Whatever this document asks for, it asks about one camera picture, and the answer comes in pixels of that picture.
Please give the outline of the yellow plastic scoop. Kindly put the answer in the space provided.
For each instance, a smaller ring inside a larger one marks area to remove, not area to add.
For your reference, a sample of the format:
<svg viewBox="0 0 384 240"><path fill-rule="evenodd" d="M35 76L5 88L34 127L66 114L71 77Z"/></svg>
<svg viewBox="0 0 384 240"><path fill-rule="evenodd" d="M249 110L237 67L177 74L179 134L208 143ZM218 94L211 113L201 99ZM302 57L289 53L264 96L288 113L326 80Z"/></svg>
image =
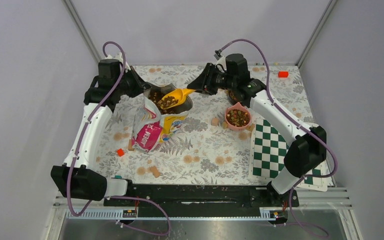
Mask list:
<svg viewBox="0 0 384 240"><path fill-rule="evenodd" d="M162 110L167 110L174 108L176 106L182 105L187 97L194 93L194 89L188 88L176 88L170 93L166 94L158 103Z"/></svg>

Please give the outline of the pet food bag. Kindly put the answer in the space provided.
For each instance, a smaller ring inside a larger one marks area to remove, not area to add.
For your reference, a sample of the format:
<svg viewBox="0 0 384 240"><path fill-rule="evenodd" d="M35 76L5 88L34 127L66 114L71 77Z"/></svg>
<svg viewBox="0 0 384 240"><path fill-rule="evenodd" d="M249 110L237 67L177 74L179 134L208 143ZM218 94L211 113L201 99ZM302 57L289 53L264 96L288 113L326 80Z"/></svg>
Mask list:
<svg viewBox="0 0 384 240"><path fill-rule="evenodd" d="M178 106L162 110L157 106L159 100L174 91L173 84L164 86L150 85L143 95L143 103L138 108L133 120L131 144L142 152L150 152L159 144L168 141L177 131L193 107L192 100Z"/></svg>

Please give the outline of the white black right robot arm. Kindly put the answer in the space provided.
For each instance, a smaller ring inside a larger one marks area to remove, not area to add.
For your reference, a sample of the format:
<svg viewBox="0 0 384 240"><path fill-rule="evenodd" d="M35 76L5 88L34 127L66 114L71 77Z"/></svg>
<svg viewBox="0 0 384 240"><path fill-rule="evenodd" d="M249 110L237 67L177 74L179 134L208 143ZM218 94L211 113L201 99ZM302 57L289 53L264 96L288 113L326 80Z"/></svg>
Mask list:
<svg viewBox="0 0 384 240"><path fill-rule="evenodd" d="M261 115L286 140L289 149L285 166L268 184L266 198L271 205L281 205L287 199L286 192L326 160L326 131L302 122L271 98L268 87L251 77L242 54L233 53L220 57L216 63L207 63L187 88L204 95L215 95L219 89L231 91L237 102Z"/></svg>

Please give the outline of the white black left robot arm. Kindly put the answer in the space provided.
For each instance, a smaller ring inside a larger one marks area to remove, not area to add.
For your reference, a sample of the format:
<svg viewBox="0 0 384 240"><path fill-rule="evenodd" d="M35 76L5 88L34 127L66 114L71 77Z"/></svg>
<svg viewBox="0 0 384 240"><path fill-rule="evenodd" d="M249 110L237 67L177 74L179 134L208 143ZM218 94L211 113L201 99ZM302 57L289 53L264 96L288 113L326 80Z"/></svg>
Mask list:
<svg viewBox="0 0 384 240"><path fill-rule="evenodd" d="M81 124L71 150L62 165L52 167L50 176L64 197L100 201L115 196L124 206L135 200L127 180L96 172L101 137L116 105L122 96L135 98L151 87L123 60L118 53L98 63L98 75L84 95Z"/></svg>

